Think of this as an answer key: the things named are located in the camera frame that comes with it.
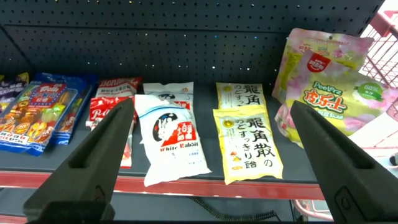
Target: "perforated pegboard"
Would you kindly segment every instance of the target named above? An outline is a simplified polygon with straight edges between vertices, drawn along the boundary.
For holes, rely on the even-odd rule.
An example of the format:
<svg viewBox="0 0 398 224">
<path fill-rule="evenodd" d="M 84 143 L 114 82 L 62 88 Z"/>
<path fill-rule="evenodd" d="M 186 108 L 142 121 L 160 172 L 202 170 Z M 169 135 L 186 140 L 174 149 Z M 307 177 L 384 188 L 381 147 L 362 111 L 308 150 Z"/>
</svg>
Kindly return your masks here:
<svg viewBox="0 0 398 224">
<path fill-rule="evenodd" d="M 286 41 L 280 34 L 217 31 L 43 27 L 7 31 L 32 63 L 46 71 L 143 75 L 146 81 L 158 82 L 270 83 Z"/>
<path fill-rule="evenodd" d="M 16 75 L 22 72 L 32 71 L 32 67 L 16 46 L 0 29 L 0 74 Z"/>
<path fill-rule="evenodd" d="M 294 27 L 359 35 L 383 0 L 1 1 L 37 70 L 273 83 Z"/>
</svg>

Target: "red candy bag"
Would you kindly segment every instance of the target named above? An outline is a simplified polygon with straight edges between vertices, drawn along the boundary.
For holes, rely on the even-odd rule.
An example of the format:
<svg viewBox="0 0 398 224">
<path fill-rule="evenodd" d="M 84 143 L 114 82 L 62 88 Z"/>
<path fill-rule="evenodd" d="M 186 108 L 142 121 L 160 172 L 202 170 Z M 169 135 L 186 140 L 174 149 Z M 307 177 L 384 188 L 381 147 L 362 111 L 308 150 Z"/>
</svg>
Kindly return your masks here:
<svg viewBox="0 0 398 224">
<path fill-rule="evenodd" d="M 122 97 L 96 97 L 92 98 L 90 102 L 90 115 L 86 126 L 89 126 L 91 130 L 100 123 L 102 119 L 111 111 L 111 109 L 116 106 L 119 102 L 125 99 L 131 98 L 134 102 L 133 96 L 122 96 Z M 129 131 L 129 136 L 127 137 L 126 147 L 124 148 L 123 158 L 120 166 L 125 169 L 131 168 L 131 153 L 132 153 L 132 130 L 137 121 L 137 113 L 134 112 L 134 117 L 132 119 L 132 124 Z"/>
<path fill-rule="evenodd" d="M 93 130 L 98 123 L 116 106 L 119 102 L 131 98 L 134 102 L 134 95 L 142 78 L 112 78 L 101 80 L 94 98 L 90 101 L 90 115 L 86 121 L 86 126 Z M 132 130 L 137 121 L 137 113 L 134 112 L 133 121 L 131 123 L 129 136 L 127 137 L 126 147 L 120 166 L 130 169 L 132 160 Z"/>
</svg>

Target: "red shelf edge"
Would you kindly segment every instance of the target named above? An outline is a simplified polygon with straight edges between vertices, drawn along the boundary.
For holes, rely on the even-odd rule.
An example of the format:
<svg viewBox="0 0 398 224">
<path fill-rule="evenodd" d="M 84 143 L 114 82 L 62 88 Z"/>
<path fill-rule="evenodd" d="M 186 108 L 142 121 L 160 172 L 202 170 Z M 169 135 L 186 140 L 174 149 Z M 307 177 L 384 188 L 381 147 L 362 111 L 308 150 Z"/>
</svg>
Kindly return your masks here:
<svg viewBox="0 0 398 224">
<path fill-rule="evenodd" d="M 45 172 L 0 171 L 0 187 L 38 188 L 50 176 Z M 143 177 L 119 176 L 115 192 L 268 199 L 324 200 L 318 184 L 240 181 L 229 185 L 221 180 L 181 179 L 144 186 Z"/>
<path fill-rule="evenodd" d="M 12 224 L 27 223 L 27 219 L 26 217 L 0 215 L 0 223 L 12 223 Z"/>
</svg>

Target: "candy package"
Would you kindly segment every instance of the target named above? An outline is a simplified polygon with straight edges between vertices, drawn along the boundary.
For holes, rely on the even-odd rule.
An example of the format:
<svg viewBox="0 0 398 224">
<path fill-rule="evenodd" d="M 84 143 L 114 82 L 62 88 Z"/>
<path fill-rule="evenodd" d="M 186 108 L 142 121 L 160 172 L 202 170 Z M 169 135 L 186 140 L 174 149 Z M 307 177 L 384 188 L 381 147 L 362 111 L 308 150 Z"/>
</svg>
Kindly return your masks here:
<svg viewBox="0 0 398 224">
<path fill-rule="evenodd" d="M 138 85 L 142 78 L 112 78 L 101 80 L 96 96 L 90 101 L 90 114 L 86 126 L 93 130 L 98 123 L 109 113 L 119 102 L 131 98 L 134 102 L 134 95 L 137 93 Z M 132 165 L 132 130 L 137 121 L 137 114 L 134 112 L 129 136 L 126 139 L 126 147 L 121 161 L 121 168 L 130 169 Z"/>
<path fill-rule="evenodd" d="M 282 178 L 283 164 L 272 137 L 266 105 L 213 110 L 225 184 L 271 175 Z"/>
<path fill-rule="evenodd" d="M 0 115 L 0 149 L 43 153 L 84 85 L 32 81 Z"/>
<path fill-rule="evenodd" d="M 286 42 L 272 96 L 281 103 L 285 102 L 287 82 L 294 77 L 289 73 L 306 50 L 342 63 L 353 70 L 359 70 L 372 43 L 373 38 L 370 37 L 361 38 L 294 28 Z"/>
<path fill-rule="evenodd" d="M 150 167 L 144 185 L 211 172 L 192 113 L 154 95 L 136 95 L 136 111 Z"/>
<path fill-rule="evenodd" d="M 218 109 L 265 105 L 261 84 L 216 83 Z"/>
<path fill-rule="evenodd" d="M 72 131 L 75 128 L 81 113 L 83 112 L 84 106 L 90 99 L 90 96 L 95 89 L 96 82 L 98 81 L 98 77 L 93 74 L 82 74 L 80 76 L 70 76 L 70 75 L 54 75 L 49 73 L 37 73 L 35 76 L 35 80 L 40 81 L 51 81 L 51 82 L 59 82 L 59 83 L 80 83 L 81 86 L 84 86 L 84 89 L 79 92 L 75 102 L 72 104 L 72 107 L 65 115 L 61 125 L 58 129 L 53 133 L 50 142 L 52 144 L 69 144 L 69 140 L 72 136 Z"/>
<path fill-rule="evenodd" d="M 134 103 L 134 96 L 121 96 L 121 97 L 96 97 L 92 98 L 90 102 L 90 115 L 88 120 L 90 121 L 91 130 L 100 123 L 102 119 L 115 107 L 119 102 L 125 99 L 131 98 Z M 124 147 L 123 158 L 121 161 L 121 168 L 130 169 L 131 168 L 131 154 L 132 154 L 132 130 L 137 122 L 137 113 L 134 113 L 132 119 L 132 124 L 130 127 L 129 136 L 127 137 L 126 146 Z"/>
<path fill-rule="evenodd" d="M 295 100 L 310 105 L 349 136 L 385 112 L 398 97 L 397 89 L 311 51 L 304 53 L 290 74 L 286 103 L 275 120 L 279 131 L 301 147 L 290 116 Z"/>
<path fill-rule="evenodd" d="M 141 77 L 101 80 L 95 97 L 134 96 L 141 80 Z"/>
<path fill-rule="evenodd" d="M 15 97 L 29 83 L 27 72 L 17 75 L 16 79 L 6 80 L 4 75 L 0 75 L 0 113 L 3 112 L 8 104 L 15 100 Z"/>
<path fill-rule="evenodd" d="M 158 96 L 161 99 L 176 103 L 193 113 L 193 82 L 189 83 L 160 83 L 142 84 L 146 95 Z"/>
</svg>

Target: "shopping cart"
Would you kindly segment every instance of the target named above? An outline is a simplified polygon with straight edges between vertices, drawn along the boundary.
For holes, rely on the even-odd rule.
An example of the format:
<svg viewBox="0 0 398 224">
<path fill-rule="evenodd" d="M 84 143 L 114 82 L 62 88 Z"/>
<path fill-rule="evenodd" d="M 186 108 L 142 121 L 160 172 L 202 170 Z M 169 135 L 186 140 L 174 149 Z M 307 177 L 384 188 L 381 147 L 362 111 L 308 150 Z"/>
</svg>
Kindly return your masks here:
<svg viewBox="0 0 398 224">
<path fill-rule="evenodd" d="M 362 36 L 372 37 L 374 42 L 369 49 L 364 66 L 359 71 L 377 81 L 398 88 L 398 11 L 379 11 L 365 29 Z M 365 147 L 377 161 L 388 161 L 398 153 L 398 132 L 383 139 L 374 147 Z M 398 166 L 384 166 L 398 174 Z M 308 220 L 333 221 L 325 201 L 293 200 L 293 205 Z"/>
</svg>

